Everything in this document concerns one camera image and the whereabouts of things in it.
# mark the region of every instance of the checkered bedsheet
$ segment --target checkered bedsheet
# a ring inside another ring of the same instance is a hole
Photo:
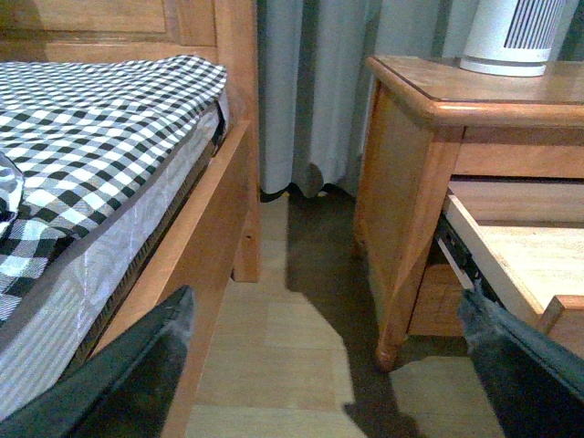
[[[224,68],[190,56],[0,63],[0,152],[25,177],[0,240],[0,325],[52,260],[148,180],[225,81]]]

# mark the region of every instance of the air purifier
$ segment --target air purifier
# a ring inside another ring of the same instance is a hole
[[[565,3],[480,0],[460,67],[491,75],[543,75]]]

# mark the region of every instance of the headboard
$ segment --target headboard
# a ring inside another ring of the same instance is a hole
[[[196,54],[227,67],[256,138],[253,0],[0,0],[0,61],[118,62]]]

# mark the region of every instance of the curtain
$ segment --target curtain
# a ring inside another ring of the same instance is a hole
[[[295,183],[314,196],[332,183],[355,195],[372,85],[365,59],[460,57],[478,1],[259,0],[262,190]],[[567,0],[552,59],[578,3]]]

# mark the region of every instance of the wooden floor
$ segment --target wooden floor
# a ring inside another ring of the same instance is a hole
[[[461,339],[409,339],[374,368],[367,276],[344,193],[261,206],[263,274],[231,282],[188,437],[502,437]]]

